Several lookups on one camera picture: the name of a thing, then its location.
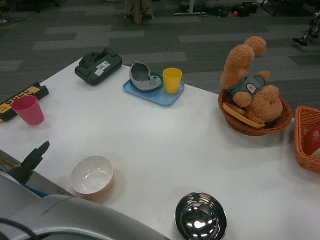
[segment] yellow cup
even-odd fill
[[[168,94],[176,94],[182,78],[182,71],[178,68],[169,67],[163,70],[164,90]]]

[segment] gray carpet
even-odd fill
[[[41,13],[12,12],[11,16],[27,20],[0,27],[0,101],[106,46],[118,52],[124,64],[141,61],[160,73],[176,67],[183,71],[186,84],[219,93],[229,51],[258,35],[267,40],[268,49],[251,71],[269,70],[271,83],[293,110],[299,105],[320,108],[320,39],[310,39],[303,47],[291,40],[300,37],[310,16],[272,17],[262,9],[243,18],[174,16],[177,1],[162,0],[153,2],[155,19],[136,25],[124,19],[124,0],[60,3],[60,7],[43,4]]]

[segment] gray bowl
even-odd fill
[[[223,207],[204,192],[184,196],[176,206],[174,221],[186,240],[221,240],[227,231]]]

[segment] white table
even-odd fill
[[[23,160],[49,140],[36,171],[71,193],[74,165],[106,156],[115,179],[96,201],[171,240],[180,240],[176,205],[195,191],[223,205],[225,240],[320,239],[320,175],[297,164],[293,126],[246,136],[229,127],[217,94],[186,85],[174,105],[161,107],[123,91],[128,67],[90,86],[74,74],[77,63],[42,83],[50,92],[40,100],[44,122],[0,125],[3,151]]]

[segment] pink cup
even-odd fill
[[[20,97],[11,108],[29,125],[37,125],[45,119],[35,96]]]

